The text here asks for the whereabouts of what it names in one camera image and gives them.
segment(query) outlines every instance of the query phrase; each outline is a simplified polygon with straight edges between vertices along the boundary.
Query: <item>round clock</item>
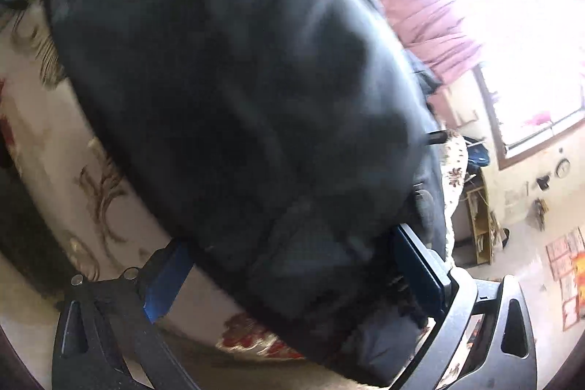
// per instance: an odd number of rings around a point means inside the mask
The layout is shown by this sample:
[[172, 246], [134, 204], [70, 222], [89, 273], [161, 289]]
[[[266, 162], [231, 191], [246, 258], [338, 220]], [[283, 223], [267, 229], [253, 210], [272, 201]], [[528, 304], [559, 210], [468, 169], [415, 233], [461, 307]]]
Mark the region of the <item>round clock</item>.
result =
[[558, 178], [564, 179], [565, 177], [567, 177], [567, 175], [569, 175], [570, 171], [571, 163], [569, 162], [568, 159], [562, 159], [561, 162], [558, 163], [556, 167], [555, 174]]

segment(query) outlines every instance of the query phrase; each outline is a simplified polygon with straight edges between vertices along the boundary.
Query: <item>window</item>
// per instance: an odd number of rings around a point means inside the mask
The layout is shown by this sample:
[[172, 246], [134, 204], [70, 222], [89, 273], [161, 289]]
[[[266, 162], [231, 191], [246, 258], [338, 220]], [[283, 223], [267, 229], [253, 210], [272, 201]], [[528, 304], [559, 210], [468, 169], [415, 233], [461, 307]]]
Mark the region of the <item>window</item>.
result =
[[476, 77], [500, 168], [585, 122], [585, 0], [458, 0], [484, 44]]

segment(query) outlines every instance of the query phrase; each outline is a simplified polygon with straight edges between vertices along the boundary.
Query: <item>brown window frame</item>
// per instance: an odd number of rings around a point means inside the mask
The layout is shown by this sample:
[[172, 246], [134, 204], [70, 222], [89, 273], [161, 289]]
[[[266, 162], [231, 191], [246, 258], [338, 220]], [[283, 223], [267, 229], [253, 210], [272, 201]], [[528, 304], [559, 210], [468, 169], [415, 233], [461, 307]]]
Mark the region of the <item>brown window frame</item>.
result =
[[508, 157], [508, 155], [507, 155], [508, 150], [507, 150], [506, 144], [502, 138], [501, 131], [499, 130], [498, 117], [495, 113], [495, 108], [494, 108], [494, 104], [492, 102], [492, 97], [491, 97], [490, 91], [487, 87], [486, 80], [483, 76], [481, 65], [476, 65], [472, 69], [472, 71], [473, 71], [473, 75], [476, 79], [476, 82], [478, 83], [480, 92], [482, 94], [483, 103], [486, 107], [487, 116], [488, 116], [488, 119], [490, 122], [491, 135], [492, 135], [493, 142], [495, 145], [496, 157], [498, 159], [498, 168], [500, 171], [503, 171], [504, 169], [507, 169], [508, 167], [511, 167], [519, 162], [522, 162], [523, 160], [528, 159], [531, 156], [534, 156], [535, 154], [539, 153], [540, 151], [543, 151], [543, 150], [555, 145], [556, 143], [558, 143], [559, 141], [566, 138], [567, 136], [574, 133], [579, 128], [581, 128], [585, 125], [585, 118], [584, 118], [584, 119], [578, 121], [577, 123], [571, 125], [570, 127], [566, 128], [565, 130], [561, 131], [560, 133], [554, 134], [552, 137], [547, 138], [546, 140], [543, 140], [539, 144], [531, 147], [530, 149], [526, 149], [525, 151], [519, 152], [518, 154], [515, 154], [513, 156]]

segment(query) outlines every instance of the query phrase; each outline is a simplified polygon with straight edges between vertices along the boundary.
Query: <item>metal bolt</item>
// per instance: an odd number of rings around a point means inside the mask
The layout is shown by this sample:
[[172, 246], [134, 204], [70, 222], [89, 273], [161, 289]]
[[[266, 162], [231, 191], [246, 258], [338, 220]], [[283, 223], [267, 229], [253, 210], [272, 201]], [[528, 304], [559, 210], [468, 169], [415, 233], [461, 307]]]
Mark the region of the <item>metal bolt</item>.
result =
[[139, 271], [140, 269], [138, 268], [128, 268], [122, 276], [124, 276], [125, 279], [136, 279]]
[[75, 275], [71, 278], [72, 286], [79, 286], [81, 283], [83, 283], [83, 275]]

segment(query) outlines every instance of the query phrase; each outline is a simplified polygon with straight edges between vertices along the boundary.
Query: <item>black jacket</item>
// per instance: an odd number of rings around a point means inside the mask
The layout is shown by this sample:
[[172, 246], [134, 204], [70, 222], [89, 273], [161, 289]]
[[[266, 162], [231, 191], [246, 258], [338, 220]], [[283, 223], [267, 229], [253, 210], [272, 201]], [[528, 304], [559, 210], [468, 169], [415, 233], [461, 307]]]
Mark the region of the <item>black jacket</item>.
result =
[[88, 121], [161, 225], [289, 345], [387, 385], [421, 324], [388, 233], [416, 222], [444, 256], [445, 223], [437, 125], [375, 2], [45, 4]]

